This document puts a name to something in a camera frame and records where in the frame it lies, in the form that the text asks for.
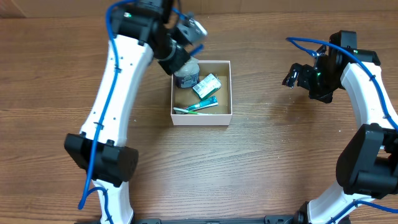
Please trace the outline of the hand soap pump bottle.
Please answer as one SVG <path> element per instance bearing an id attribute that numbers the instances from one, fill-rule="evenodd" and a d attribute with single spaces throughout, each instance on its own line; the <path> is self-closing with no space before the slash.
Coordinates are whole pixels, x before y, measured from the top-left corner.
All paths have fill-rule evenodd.
<path id="1" fill-rule="evenodd" d="M 198 83 L 200 67 L 198 60 L 191 57 L 185 65 L 174 73 L 175 84 L 178 88 L 192 88 Z"/>

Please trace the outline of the green white soap bar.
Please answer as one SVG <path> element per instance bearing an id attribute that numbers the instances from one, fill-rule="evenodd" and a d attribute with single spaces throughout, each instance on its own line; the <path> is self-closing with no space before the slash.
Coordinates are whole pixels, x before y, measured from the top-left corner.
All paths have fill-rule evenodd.
<path id="1" fill-rule="evenodd" d="M 212 73 L 210 73 L 193 87 L 193 92 L 197 95 L 197 97 L 199 97 L 199 99 L 205 100 L 220 88 L 221 81 Z"/>

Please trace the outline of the green white toothbrush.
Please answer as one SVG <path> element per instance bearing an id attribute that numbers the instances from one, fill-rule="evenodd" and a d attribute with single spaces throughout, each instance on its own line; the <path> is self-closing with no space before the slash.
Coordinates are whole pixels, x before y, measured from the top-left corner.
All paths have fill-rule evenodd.
<path id="1" fill-rule="evenodd" d="M 199 113 L 199 112 L 196 112 L 196 111 L 189 111 L 189 110 L 185 110 L 185 109 L 177 108 L 177 107 L 173 107 L 173 109 L 175 111 L 178 111 L 178 112 L 181 112 L 181 113 L 185 113 L 185 114 L 206 115 L 206 113 Z"/>

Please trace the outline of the teal white toothpaste tube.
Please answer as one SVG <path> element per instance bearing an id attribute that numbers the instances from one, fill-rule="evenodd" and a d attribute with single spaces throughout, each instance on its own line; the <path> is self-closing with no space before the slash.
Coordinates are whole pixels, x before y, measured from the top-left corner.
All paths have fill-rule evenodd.
<path id="1" fill-rule="evenodd" d="M 197 111 L 197 110 L 202 110 L 205 108 L 210 108 L 213 106 L 218 106 L 218 100 L 217 100 L 216 96 L 211 96 L 203 101 L 200 101 L 199 103 L 188 106 L 185 108 L 185 110 Z"/>

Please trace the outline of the blue disposable razor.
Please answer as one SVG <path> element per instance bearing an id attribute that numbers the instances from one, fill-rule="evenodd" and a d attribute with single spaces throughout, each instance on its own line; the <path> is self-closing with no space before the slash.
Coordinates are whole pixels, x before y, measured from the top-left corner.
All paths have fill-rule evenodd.
<path id="1" fill-rule="evenodd" d="M 200 44 L 199 46 L 195 47 L 191 52 L 190 56 L 194 57 L 196 54 L 199 54 L 204 49 L 204 45 Z"/>

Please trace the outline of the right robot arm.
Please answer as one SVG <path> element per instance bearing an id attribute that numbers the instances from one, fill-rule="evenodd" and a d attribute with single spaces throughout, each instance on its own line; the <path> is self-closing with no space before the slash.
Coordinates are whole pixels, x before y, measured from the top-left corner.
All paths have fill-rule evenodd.
<path id="1" fill-rule="evenodd" d="M 362 205 L 389 213 L 375 204 L 397 194 L 397 113 L 381 77 L 375 51 L 359 49 L 357 34 L 341 30 L 327 42 L 300 37 L 287 41 L 308 53 L 314 64 L 292 64 L 283 85 L 308 90 L 309 98 L 331 103 L 335 90 L 349 96 L 358 130 L 336 162 L 336 180 L 321 196 L 305 202 L 294 215 L 272 215 L 274 223 L 350 223 Z"/>

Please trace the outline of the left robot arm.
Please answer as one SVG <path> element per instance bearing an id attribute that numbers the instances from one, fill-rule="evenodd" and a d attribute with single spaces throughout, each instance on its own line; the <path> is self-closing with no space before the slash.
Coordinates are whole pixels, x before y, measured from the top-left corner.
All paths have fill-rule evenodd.
<path id="1" fill-rule="evenodd" d="M 97 193 L 100 222 L 132 223 L 129 180 L 139 158 L 127 147 L 131 110 L 142 78 L 152 61 L 166 74 L 180 70 L 190 59 L 185 42 L 168 27 L 173 1 L 119 1 L 105 15 L 108 57 L 93 107 L 78 134 L 68 134 L 64 147 L 86 172 L 78 208 Z"/>

